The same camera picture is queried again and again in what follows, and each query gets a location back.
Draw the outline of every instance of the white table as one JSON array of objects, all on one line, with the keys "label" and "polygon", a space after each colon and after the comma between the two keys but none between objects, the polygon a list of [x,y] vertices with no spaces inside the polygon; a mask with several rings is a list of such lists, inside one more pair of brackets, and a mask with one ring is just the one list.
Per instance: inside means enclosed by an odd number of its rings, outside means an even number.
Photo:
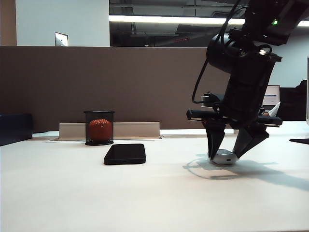
[{"label": "white table", "polygon": [[309,138],[309,126],[267,131],[230,167],[207,161],[202,136],[115,142],[143,143],[140,165],[103,165],[111,145],[33,138],[3,146],[1,231],[309,230],[309,145],[289,142]]}]

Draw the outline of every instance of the orange ball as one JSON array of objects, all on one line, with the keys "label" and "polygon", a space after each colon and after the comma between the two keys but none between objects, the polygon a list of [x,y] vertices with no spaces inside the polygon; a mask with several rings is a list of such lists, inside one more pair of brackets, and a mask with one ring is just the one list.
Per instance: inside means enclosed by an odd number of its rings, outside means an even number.
[{"label": "orange ball", "polygon": [[112,124],[105,119],[95,119],[89,123],[88,132],[92,141],[107,141],[112,137]]}]

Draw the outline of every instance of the black smartphone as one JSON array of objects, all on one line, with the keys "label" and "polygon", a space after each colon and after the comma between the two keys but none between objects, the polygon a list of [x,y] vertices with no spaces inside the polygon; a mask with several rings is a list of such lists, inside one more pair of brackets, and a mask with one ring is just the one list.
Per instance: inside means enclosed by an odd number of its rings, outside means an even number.
[{"label": "black smartphone", "polygon": [[144,144],[114,144],[106,156],[104,164],[140,164],[146,162]]}]

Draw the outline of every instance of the ceiling light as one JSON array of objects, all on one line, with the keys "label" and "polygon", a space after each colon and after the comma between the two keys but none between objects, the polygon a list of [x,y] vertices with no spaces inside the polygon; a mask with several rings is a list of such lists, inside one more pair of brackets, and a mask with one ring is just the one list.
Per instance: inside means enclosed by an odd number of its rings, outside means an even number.
[{"label": "ceiling light", "polygon": [[[218,24],[222,25],[225,18],[201,17],[167,17],[167,16],[135,16],[135,15],[110,15],[110,22],[136,22],[136,23],[175,23],[175,24]],[[232,25],[242,25],[244,19],[232,18],[228,22]],[[301,21],[299,27],[309,27],[309,21]]]}]

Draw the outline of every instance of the mesh pencil cup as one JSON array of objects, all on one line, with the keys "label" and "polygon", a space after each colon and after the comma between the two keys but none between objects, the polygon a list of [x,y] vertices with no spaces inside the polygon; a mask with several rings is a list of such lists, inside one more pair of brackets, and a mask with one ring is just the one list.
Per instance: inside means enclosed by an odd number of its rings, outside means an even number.
[{"label": "mesh pencil cup", "polygon": [[114,111],[84,111],[86,116],[86,145],[98,146],[113,143]]}]

